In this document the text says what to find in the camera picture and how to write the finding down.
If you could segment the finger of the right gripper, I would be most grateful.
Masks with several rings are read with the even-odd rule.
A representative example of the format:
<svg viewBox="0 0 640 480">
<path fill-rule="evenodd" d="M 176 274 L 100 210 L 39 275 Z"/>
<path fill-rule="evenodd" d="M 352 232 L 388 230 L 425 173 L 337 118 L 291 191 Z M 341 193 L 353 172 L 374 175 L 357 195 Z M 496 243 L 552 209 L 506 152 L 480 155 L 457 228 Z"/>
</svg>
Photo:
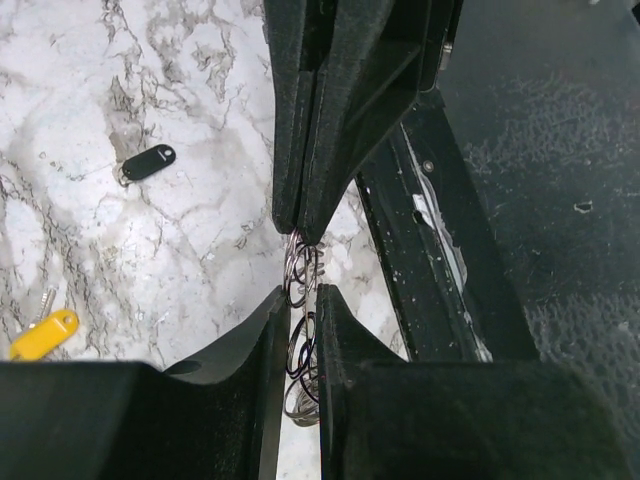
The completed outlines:
<svg viewBox="0 0 640 480">
<path fill-rule="evenodd" d="M 340 1 L 320 67 L 297 230 L 317 243 L 354 175 L 446 66 L 459 1 Z"/>
<path fill-rule="evenodd" d="M 324 234 L 337 205 L 336 138 L 321 122 L 337 6 L 264 3 L 275 98 L 272 218 L 283 234 Z"/>
</svg>

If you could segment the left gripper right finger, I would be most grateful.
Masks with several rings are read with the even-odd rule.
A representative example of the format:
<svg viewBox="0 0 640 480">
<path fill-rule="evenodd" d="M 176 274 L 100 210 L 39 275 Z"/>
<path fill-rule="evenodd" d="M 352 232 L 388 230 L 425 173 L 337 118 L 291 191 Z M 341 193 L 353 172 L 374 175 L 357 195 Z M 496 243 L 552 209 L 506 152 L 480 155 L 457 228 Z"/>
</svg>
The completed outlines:
<svg viewBox="0 0 640 480">
<path fill-rule="evenodd" d="M 406 362 L 317 293 L 325 479 L 627 479 L 611 416 L 542 362 Z"/>
</svg>

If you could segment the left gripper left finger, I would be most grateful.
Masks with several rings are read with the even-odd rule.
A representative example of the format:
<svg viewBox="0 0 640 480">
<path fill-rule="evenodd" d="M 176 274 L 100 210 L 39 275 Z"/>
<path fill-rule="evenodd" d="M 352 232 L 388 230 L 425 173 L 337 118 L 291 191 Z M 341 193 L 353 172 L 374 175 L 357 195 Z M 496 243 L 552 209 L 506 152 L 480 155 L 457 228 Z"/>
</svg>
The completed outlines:
<svg viewBox="0 0 640 480">
<path fill-rule="evenodd" d="M 272 479 L 290 310 L 273 290 L 166 370 L 138 361 L 5 362 L 5 479 Z"/>
</svg>

